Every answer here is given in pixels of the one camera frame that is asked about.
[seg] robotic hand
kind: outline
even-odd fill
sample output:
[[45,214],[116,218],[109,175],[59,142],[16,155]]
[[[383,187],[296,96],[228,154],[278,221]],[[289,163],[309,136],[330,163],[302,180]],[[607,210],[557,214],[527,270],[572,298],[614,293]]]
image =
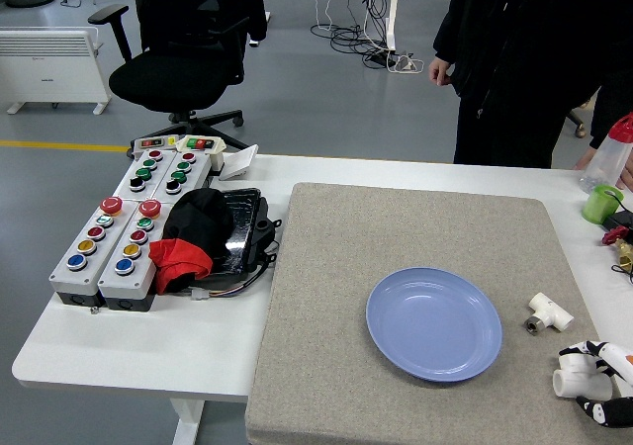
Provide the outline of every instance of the robotic hand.
[[[616,346],[615,344],[597,341],[585,341],[574,344],[559,352],[561,365],[568,355],[590,355],[595,359],[596,375],[581,374],[582,378],[592,378],[597,376],[618,375],[628,384],[633,386],[633,351]],[[554,379],[554,389],[558,396],[557,379]],[[604,427],[623,428],[633,427],[633,398],[619,398],[612,400],[588,399],[581,393],[576,396],[576,402],[583,408],[585,413]]]

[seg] plate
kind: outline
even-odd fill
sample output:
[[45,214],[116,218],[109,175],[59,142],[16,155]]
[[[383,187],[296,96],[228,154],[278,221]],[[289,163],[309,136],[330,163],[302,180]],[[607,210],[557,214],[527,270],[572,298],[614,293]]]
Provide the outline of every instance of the plate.
[[412,267],[381,280],[367,301],[367,326],[396,366],[428,381],[464,381],[483,373],[501,349],[497,310],[467,280]]

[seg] electric heater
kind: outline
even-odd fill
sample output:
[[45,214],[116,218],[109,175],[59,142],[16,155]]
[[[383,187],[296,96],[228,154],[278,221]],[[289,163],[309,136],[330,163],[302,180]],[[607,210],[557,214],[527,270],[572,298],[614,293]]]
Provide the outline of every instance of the electric heater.
[[97,104],[111,95],[87,31],[0,30],[0,101],[15,114],[27,102]]

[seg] red cloth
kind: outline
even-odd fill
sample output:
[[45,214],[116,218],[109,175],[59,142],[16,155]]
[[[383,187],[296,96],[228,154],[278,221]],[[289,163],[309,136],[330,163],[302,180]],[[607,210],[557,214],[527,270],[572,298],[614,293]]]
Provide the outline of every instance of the red cloth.
[[213,260],[203,249],[179,238],[151,242],[149,258],[157,267],[154,285],[156,293],[165,293],[167,284],[185,274],[199,280],[211,273]]

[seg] green cup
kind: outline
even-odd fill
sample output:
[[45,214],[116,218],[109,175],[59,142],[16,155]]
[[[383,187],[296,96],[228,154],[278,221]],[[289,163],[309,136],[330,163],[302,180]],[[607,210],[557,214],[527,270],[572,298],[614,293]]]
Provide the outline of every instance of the green cup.
[[624,195],[620,190],[609,185],[597,185],[589,195],[583,208],[583,218],[590,223],[602,224],[607,217],[617,211]]

